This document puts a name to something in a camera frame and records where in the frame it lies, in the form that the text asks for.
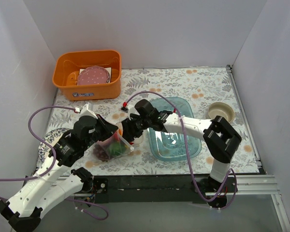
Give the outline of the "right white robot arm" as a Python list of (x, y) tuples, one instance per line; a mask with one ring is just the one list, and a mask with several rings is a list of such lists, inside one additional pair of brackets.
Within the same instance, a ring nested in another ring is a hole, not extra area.
[(208, 177), (208, 185), (214, 192), (222, 191), (229, 175), (231, 160), (242, 138), (222, 116), (214, 119), (196, 119), (180, 116), (172, 111), (159, 111), (148, 100), (141, 100), (134, 106), (123, 103), (121, 111), (128, 114), (121, 122), (122, 136), (129, 143), (151, 128), (165, 133), (180, 133), (205, 141), (214, 161)]

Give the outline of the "clear zip top bag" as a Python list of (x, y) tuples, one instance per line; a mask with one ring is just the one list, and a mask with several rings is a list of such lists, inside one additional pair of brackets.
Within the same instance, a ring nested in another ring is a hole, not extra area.
[(118, 130), (109, 139), (103, 142), (96, 142), (93, 146), (93, 155), (100, 161), (107, 162), (121, 156), (132, 153), (134, 147), (142, 143), (143, 135), (135, 138), (133, 142), (127, 142), (123, 137), (123, 127), (121, 122), (116, 123)]

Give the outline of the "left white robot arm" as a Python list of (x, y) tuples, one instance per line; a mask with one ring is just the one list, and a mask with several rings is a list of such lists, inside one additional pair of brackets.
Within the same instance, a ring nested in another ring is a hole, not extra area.
[(73, 129), (63, 133), (42, 166), (22, 189), (0, 201), (0, 214), (16, 232), (32, 232), (44, 215), (71, 194), (89, 193), (93, 175), (85, 168), (73, 169), (63, 182), (52, 185), (97, 141), (105, 141), (118, 130), (101, 116), (81, 116)]

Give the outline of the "dark red grape bunch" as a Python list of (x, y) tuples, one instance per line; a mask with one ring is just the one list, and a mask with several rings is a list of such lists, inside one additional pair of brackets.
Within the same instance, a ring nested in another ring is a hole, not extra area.
[(93, 155), (101, 161), (108, 161), (110, 159), (104, 149), (98, 144), (94, 145)]

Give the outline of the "green lime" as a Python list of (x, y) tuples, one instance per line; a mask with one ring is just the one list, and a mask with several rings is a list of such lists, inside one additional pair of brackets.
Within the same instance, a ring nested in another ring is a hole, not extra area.
[(125, 145), (121, 143), (110, 144), (108, 149), (111, 156), (119, 156), (119, 155), (122, 155), (126, 151)]

